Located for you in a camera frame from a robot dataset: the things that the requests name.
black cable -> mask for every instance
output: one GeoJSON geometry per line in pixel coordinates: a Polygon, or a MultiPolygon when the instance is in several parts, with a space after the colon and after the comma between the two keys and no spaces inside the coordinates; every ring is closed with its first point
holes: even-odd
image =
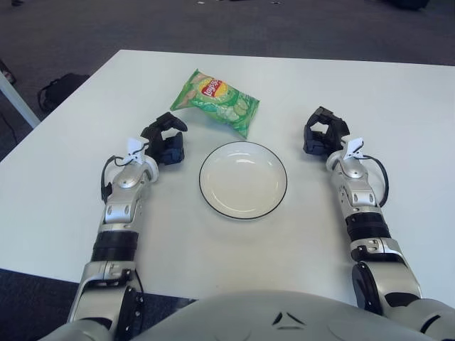
{"type": "Polygon", "coordinates": [[[116,158],[114,159],[114,163],[115,163],[115,165],[116,165],[117,167],[123,167],[123,166],[129,165],[131,162],[133,162],[133,160],[130,160],[130,161],[128,161],[127,163],[123,163],[122,165],[119,165],[119,164],[117,163],[117,160],[119,160],[119,159],[120,159],[120,160],[123,160],[123,158],[121,158],[121,157],[119,157],[119,156],[116,157],[116,158]]]}
{"type": "Polygon", "coordinates": [[[135,153],[138,153],[140,151],[143,151],[145,147],[147,147],[148,145],[150,144],[150,142],[146,142],[141,149],[138,149],[137,151],[133,151],[132,155],[134,155],[135,153]]]}
{"type": "Polygon", "coordinates": [[[144,328],[144,312],[145,312],[145,297],[144,297],[144,287],[142,286],[141,278],[139,277],[139,274],[137,273],[137,269],[134,270],[134,273],[136,274],[137,281],[139,282],[139,287],[141,289],[141,294],[142,294],[142,312],[141,312],[141,324],[139,326],[139,334],[142,333],[142,329],[144,328]]]}
{"type": "Polygon", "coordinates": [[[123,158],[121,158],[120,156],[111,156],[110,158],[107,159],[106,163],[105,163],[105,166],[102,168],[102,172],[101,172],[101,199],[102,201],[104,201],[105,203],[107,202],[107,197],[109,197],[110,193],[110,184],[108,186],[106,186],[106,182],[105,182],[105,173],[106,173],[106,168],[108,167],[108,165],[114,161],[115,165],[118,166],[118,167],[123,167],[123,166],[126,166],[126,165],[129,165],[132,160],[128,161],[127,163],[123,164],[123,165],[119,165],[117,163],[117,160],[123,160],[123,158]]]}
{"type": "Polygon", "coordinates": [[[384,165],[382,164],[381,161],[379,161],[376,158],[373,158],[372,156],[369,155],[364,155],[363,158],[359,158],[360,160],[373,160],[374,162],[377,163],[379,166],[382,176],[384,178],[384,183],[385,183],[385,188],[384,188],[384,195],[382,196],[382,200],[379,202],[379,207],[382,207],[385,205],[387,202],[387,199],[389,198],[389,177],[387,176],[387,171],[385,170],[384,165]]]}
{"type": "Polygon", "coordinates": [[[14,131],[14,128],[13,128],[12,125],[10,125],[10,123],[6,120],[5,116],[3,115],[3,112],[0,112],[0,116],[1,116],[1,119],[3,119],[3,122],[5,122],[6,126],[9,128],[9,130],[11,130],[11,133],[13,134],[14,142],[16,142],[16,145],[18,145],[19,142],[18,142],[18,140],[17,140],[17,136],[16,136],[16,132],[14,131]]]}

white plate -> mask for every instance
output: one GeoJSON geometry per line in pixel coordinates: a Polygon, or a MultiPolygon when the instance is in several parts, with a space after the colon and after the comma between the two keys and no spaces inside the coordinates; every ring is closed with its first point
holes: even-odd
{"type": "Polygon", "coordinates": [[[251,142],[232,142],[206,158],[199,186],[205,200],[219,213],[254,219],[280,204],[287,176],[282,162],[269,149],[251,142]]]}

lay's logo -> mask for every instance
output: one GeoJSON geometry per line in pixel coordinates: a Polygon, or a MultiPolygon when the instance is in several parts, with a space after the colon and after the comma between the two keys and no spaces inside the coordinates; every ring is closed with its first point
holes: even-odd
{"type": "Polygon", "coordinates": [[[211,80],[205,87],[202,88],[202,93],[205,96],[214,97],[216,90],[221,86],[223,81],[221,80],[211,80]]]}

black bag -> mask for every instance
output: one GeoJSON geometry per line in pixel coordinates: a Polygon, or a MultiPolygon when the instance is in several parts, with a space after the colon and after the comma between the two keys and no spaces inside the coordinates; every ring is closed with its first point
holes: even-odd
{"type": "Polygon", "coordinates": [[[67,73],[63,77],[50,82],[49,85],[38,91],[38,104],[41,110],[45,113],[52,112],[89,77],[89,75],[67,73]]]}

black joint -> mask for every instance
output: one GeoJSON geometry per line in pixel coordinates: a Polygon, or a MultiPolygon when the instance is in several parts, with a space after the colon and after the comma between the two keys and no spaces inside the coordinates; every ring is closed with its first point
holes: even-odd
{"type": "Polygon", "coordinates": [[[365,238],[390,238],[389,228],[380,213],[355,213],[345,221],[352,242],[365,238]]]}
{"type": "Polygon", "coordinates": [[[352,279],[357,306],[371,313],[382,315],[378,288],[370,269],[365,263],[357,263],[353,267],[352,279]]]}
{"type": "Polygon", "coordinates": [[[117,323],[116,336],[119,340],[129,340],[132,336],[133,323],[137,310],[136,301],[137,291],[131,286],[127,286],[122,301],[122,307],[120,308],[119,321],[117,323]]]}
{"type": "Polygon", "coordinates": [[[413,293],[388,293],[385,300],[391,307],[407,307],[410,303],[419,300],[420,297],[413,293]]]}
{"type": "Polygon", "coordinates": [[[109,318],[83,318],[83,320],[90,320],[100,325],[104,325],[107,330],[111,329],[112,321],[109,318]]]}
{"type": "Polygon", "coordinates": [[[99,233],[93,245],[92,261],[133,261],[138,236],[131,231],[99,233]]]}

